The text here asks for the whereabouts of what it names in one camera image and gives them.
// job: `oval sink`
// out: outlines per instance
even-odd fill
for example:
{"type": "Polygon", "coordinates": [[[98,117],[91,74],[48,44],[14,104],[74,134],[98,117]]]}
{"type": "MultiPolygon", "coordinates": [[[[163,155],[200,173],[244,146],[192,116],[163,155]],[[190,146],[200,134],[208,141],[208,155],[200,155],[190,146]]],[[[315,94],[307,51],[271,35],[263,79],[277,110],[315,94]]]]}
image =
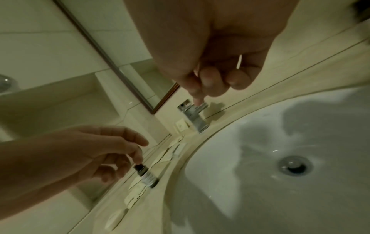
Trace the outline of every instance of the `oval sink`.
{"type": "Polygon", "coordinates": [[[228,125],[182,168],[170,211],[173,234],[370,233],[370,86],[228,125]]]}

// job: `sink drain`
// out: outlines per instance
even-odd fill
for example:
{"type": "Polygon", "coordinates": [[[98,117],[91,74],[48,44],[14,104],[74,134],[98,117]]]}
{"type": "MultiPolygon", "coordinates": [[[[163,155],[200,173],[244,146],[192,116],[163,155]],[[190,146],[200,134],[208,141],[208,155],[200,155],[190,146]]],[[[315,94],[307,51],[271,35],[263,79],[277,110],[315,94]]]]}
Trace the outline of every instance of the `sink drain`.
{"type": "Polygon", "coordinates": [[[278,167],[282,173],[291,176],[307,175],[313,168],[311,162],[301,156],[285,157],[279,161],[278,167]]]}

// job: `drain hole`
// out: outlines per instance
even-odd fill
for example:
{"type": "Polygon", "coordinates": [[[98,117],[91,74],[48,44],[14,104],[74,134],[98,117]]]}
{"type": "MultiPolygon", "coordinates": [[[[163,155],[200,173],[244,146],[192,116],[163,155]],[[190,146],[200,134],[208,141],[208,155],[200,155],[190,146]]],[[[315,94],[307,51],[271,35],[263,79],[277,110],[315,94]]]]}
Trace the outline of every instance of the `drain hole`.
{"type": "Polygon", "coordinates": [[[296,175],[299,175],[299,174],[303,174],[306,171],[307,167],[306,167],[305,164],[302,164],[299,167],[295,167],[295,168],[289,168],[288,167],[287,169],[291,173],[296,174],[296,175]]]}

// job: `mirror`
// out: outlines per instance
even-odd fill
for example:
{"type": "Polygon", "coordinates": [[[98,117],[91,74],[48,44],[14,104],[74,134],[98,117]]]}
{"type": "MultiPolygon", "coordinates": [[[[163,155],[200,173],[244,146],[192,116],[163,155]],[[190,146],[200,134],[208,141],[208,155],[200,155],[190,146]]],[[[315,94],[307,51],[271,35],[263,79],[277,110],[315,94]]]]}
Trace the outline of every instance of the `mirror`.
{"type": "Polygon", "coordinates": [[[179,87],[157,69],[123,0],[53,0],[154,114],[179,87]]]}

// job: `person's right hand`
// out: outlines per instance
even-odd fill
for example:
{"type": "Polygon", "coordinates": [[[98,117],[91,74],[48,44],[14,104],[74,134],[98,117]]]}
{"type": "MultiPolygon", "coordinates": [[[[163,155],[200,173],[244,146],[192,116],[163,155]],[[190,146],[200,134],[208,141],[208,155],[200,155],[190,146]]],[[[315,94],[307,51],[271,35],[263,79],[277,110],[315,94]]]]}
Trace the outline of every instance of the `person's right hand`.
{"type": "Polygon", "coordinates": [[[199,105],[252,83],[298,0],[125,2],[159,70],[199,105]]]}

